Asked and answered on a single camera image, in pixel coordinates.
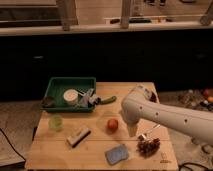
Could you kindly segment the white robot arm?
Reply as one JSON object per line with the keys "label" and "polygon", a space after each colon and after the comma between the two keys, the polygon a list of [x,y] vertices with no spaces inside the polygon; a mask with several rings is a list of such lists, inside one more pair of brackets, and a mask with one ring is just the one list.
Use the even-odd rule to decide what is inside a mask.
{"label": "white robot arm", "polygon": [[130,137],[136,135],[140,119],[146,119],[213,145],[213,113],[152,102],[154,93],[134,87],[121,102],[121,116]]}

